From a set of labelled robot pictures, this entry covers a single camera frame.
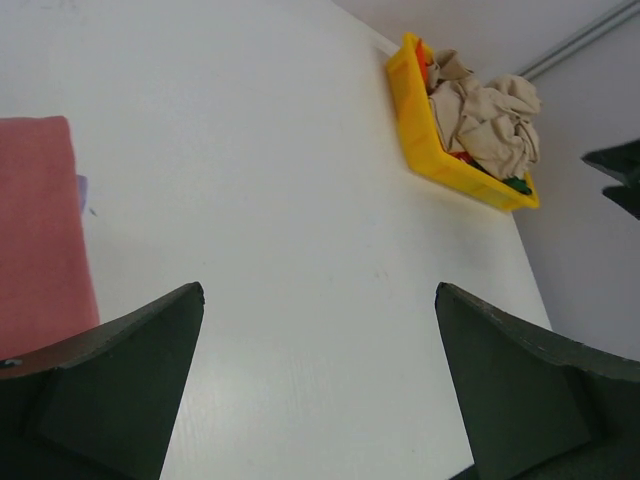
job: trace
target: folded red towel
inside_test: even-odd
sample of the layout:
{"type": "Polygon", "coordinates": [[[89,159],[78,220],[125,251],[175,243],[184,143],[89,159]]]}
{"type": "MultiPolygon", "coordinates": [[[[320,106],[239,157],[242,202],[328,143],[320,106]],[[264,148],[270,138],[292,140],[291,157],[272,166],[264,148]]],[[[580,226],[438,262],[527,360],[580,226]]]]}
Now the folded red towel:
{"type": "Polygon", "coordinates": [[[99,324],[63,117],[0,120],[0,359],[99,324]]]}

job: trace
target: yellow bin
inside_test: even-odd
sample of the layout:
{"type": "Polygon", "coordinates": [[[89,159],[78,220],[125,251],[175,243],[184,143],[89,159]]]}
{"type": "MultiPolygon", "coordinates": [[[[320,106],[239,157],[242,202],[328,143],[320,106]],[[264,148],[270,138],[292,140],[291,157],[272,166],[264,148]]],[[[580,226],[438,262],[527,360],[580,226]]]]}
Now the yellow bin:
{"type": "MultiPolygon", "coordinates": [[[[416,56],[418,40],[412,33],[405,34],[402,48],[387,63],[398,135],[409,168],[500,210],[538,208],[538,192],[528,173],[525,180],[533,193],[523,195],[442,149],[416,56]]],[[[422,45],[425,59],[430,63],[433,50],[424,42],[422,45]]]]}

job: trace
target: beige cloth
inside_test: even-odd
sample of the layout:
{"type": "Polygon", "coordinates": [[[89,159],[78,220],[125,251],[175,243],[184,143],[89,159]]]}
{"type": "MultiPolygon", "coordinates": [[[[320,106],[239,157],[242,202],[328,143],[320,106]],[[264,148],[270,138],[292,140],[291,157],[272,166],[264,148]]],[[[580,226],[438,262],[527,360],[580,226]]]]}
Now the beige cloth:
{"type": "Polygon", "coordinates": [[[438,75],[437,88],[430,102],[445,150],[468,152],[500,180],[522,178],[540,158],[539,137],[531,124],[542,105],[536,88],[515,75],[482,87],[452,50],[438,52],[435,63],[429,74],[433,70],[438,75]]]}

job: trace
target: white table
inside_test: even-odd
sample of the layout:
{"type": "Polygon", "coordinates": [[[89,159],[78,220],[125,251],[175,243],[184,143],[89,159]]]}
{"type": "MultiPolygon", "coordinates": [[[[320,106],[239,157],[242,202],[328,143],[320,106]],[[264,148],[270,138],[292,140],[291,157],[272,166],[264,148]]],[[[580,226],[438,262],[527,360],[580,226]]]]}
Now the white table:
{"type": "Polygon", "coordinates": [[[404,165],[388,42],[328,0],[0,8],[0,115],[69,118],[103,320],[204,286],[164,480],[471,463],[438,282],[548,320],[511,216],[404,165]]]}

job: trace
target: black object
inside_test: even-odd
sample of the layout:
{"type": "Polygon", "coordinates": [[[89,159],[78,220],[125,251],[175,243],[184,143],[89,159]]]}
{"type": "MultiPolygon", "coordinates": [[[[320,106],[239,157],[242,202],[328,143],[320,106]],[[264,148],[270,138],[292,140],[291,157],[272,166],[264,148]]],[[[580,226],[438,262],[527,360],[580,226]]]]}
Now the black object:
{"type": "Polygon", "coordinates": [[[202,323],[190,284],[118,320],[0,362],[0,476],[160,477],[202,323]]]}
{"type": "Polygon", "coordinates": [[[640,220],[640,140],[587,153],[582,160],[622,183],[602,193],[640,220]]]}
{"type": "Polygon", "coordinates": [[[640,363],[453,285],[436,312],[475,461],[456,479],[640,478],[640,363]]]}

